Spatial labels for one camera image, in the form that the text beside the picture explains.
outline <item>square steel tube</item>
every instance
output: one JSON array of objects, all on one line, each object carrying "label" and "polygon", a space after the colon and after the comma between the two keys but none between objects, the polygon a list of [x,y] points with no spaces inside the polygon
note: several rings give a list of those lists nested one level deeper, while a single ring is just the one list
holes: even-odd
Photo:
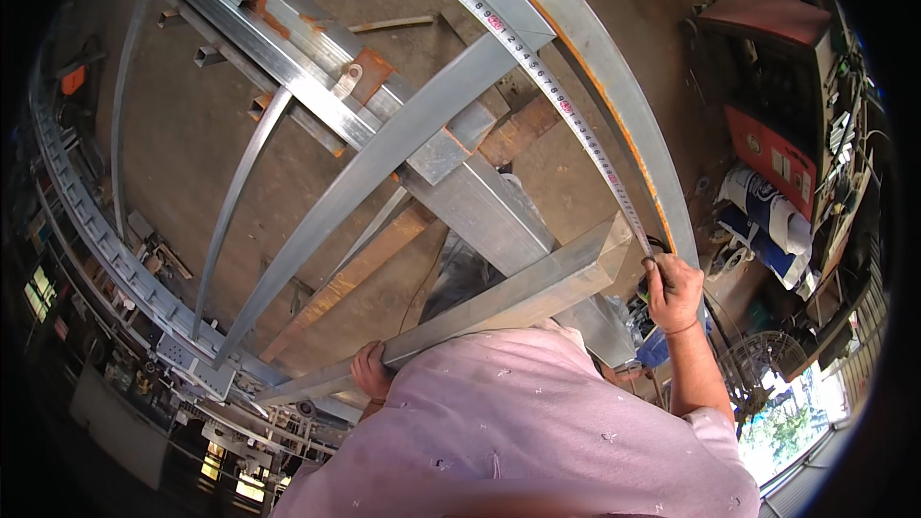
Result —
[{"label": "square steel tube", "polygon": [[[621,213],[462,305],[387,341],[383,362],[399,368],[420,352],[465,334],[527,328],[610,286],[633,235]],[[263,390],[266,407],[354,389],[347,358]]]}]

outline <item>man's right hand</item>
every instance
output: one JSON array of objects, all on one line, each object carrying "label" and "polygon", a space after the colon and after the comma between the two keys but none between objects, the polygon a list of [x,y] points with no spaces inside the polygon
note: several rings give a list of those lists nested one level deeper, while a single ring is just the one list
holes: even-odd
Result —
[{"label": "man's right hand", "polygon": [[704,291],[704,273],[692,269],[675,255],[667,254],[658,254],[655,260],[646,257],[643,267],[649,280],[649,317],[652,321],[667,335],[696,325],[697,306]]}]

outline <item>metal rod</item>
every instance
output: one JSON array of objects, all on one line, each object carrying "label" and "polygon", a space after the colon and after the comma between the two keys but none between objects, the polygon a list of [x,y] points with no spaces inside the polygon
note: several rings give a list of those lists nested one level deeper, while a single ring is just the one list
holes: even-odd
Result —
[{"label": "metal rod", "polygon": [[139,0],[134,5],[134,12],[131,15],[131,21],[128,23],[128,31],[124,36],[124,44],[121,46],[121,58],[118,63],[118,73],[115,75],[115,97],[112,102],[112,125],[111,125],[111,183],[112,183],[112,206],[115,209],[115,231],[118,237],[125,240],[125,226],[127,219],[124,213],[124,180],[121,177],[121,155],[124,148],[124,139],[121,134],[122,118],[121,106],[124,103],[124,86],[128,79],[128,70],[131,67],[131,59],[137,51],[137,33],[141,27],[141,21],[147,12],[147,0]]},{"label": "metal rod", "polygon": [[[623,215],[599,224],[536,264],[462,305],[387,341],[382,360],[399,368],[416,354],[466,334],[526,328],[614,283],[632,234]],[[260,392],[265,407],[351,389],[351,358]]]},{"label": "metal rod", "polygon": [[239,164],[236,165],[236,172],[233,179],[230,180],[230,187],[227,189],[226,196],[224,196],[224,205],[221,206],[221,212],[217,215],[217,223],[214,225],[211,244],[208,246],[208,256],[204,259],[204,269],[201,271],[198,300],[195,301],[195,317],[191,323],[192,342],[198,340],[201,315],[204,313],[204,300],[208,294],[208,283],[211,282],[214,265],[217,264],[217,257],[220,256],[221,247],[224,246],[224,238],[226,237],[227,228],[230,227],[230,221],[233,219],[233,213],[236,211],[239,196],[243,192],[243,187],[246,186],[246,181],[249,179],[252,168],[259,160],[259,156],[262,155],[262,151],[265,150],[265,145],[281,125],[284,115],[287,114],[291,100],[291,91],[285,87],[280,87],[275,96],[272,97],[272,101],[265,112],[262,113],[259,124],[256,125],[256,131],[252,133],[249,144],[247,144],[246,150],[243,151]]},{"label": "metal rod", "polygon": [[332,231],[445,122],[508,72],[510,60],[514,61],[499,41],[484,35],[434,75],[380,128],[332,181],[272,260],[227,332],[214,357],[215,367],[236,348]]},{"label": "metal rod", "polygon": [[431,14],[424,14],[422,16],[408,16],[406,18],[394,18],[388,21],[377,21],[375,23],[355,24],[348,29],[358,34],[369,33],[385,28],[396,28],[397,26],[421,26],[422,24],[433,24],[434,22],[435,18]]}]

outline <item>curved metal bar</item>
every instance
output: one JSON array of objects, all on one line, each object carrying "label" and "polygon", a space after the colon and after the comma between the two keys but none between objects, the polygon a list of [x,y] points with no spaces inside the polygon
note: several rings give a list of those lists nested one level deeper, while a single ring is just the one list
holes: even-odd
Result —
[{"label": "curved metal bar", "polygon": [[508,72],[509,56],[483,35],[401,107],[306,213],[272,260],[214,357],[219,366],[256,319],[332,231],[403,161]]},{"label": "curved metal bar", "polygon": [[115,76],[115,97],[112,102],[111,126],[111,156],[109,157],[112,180],[112,205],[115,208],[115,230],[118,237],[124,240],[125,213],[124,213],[124,180],[121,179],[121,151],[124,140],[121,136],[121,103],[124,101],[124,84],[128,78],[128,69],[137,47],[137,30],[141,20],[147,12],[147,1],[139,0],[134,6],[131,22],[128,23],[128,32],[124,36],[124,45],[121,46],[121,58],[118,61],[118,74]]},{"label": "curved metal bar", "polygon": [[[61,197],[64,211],[81,240],[116,286],[131,298],[151,322],[194,352],[202,363],[210,364],[214,349],[220,347],[224,337],[213,328],[205,328],[202,340],[193,344],[188,339],[192,310],[154,278],[131,250],[118,240],[67,158],[61,143],[61,129],[54,122],[38,64],[29,83],[29,106],[35,119],[35,135],[42,161],[54,189]],[[289,380],[287,376],[246,352],[237,351],[237,354],[239,360],[234,368],[238,367],[266,385],[274,386]]]},{"label": "curved metal bar", "polygon": [[288,107],[292,100],[291,91],[280,86],[278,91],[272,97],[269,106],[262,113],[259,124],[256,125],[256,132],[252,133],[243,156],[236,165],[236,172],[233,179],[230,180],[230,187],[224,197],[224,205],[221,206],[221,212],[217,215],[217,223],[214,225],[214,232],[211,236],[211,244],[208,246],[208,257],[204,259],[204,270],[201,271],[201,282],[198,287],[198,300],[195,301],[195,317],[191,322],[191,341],[198,340],[198,331],[201,327],[201,315],[204,313],[204,299],[208,294],[208,282],[211,282],[211,275],[214,271],[214,265],[217,264],[217,257],[221,254],[221,247],[224,246],[224,238],[227,235],[227,228],[230,227],[230,220],[233,219],[233,213],[236,212],[236,203],[239,202],[239,195],[243,192],[243,187],[249,179],[249,173],[252,167],[256,165],[259,156],[265,149],[272,134],[282,123],[284,115],[287,114]]},{"label": "curved metal bar", "polygon": [[698,268],[694,230],[678,175],[649,102],[624,56],[585,0],[530,0],[554,29],[561,51],[616,135],[658,215],[663,236]]}]

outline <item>metal bracket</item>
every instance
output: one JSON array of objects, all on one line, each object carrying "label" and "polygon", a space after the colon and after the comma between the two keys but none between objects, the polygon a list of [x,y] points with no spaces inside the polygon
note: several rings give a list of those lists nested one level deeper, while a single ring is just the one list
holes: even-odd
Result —
[{"label": "metal bracket", "polygon": [[233,368],[228,364],[222,365],[217,371],[209,368],[168,334],[164,334],[156,344],[156,356],[184,373],[218,402],[223,402],[230,392],[236,375]]},{"label": "metal bracket", "polygon": [[339,100],[346,98],[352,93],[358,81],[361,80],[361,75],[363,73],[364,71],[361,65],[354,63],[348,65],[348,68],[345,69],[345,72],[339,77],[339,82],[332,87],[332,93],[335,94]]}]

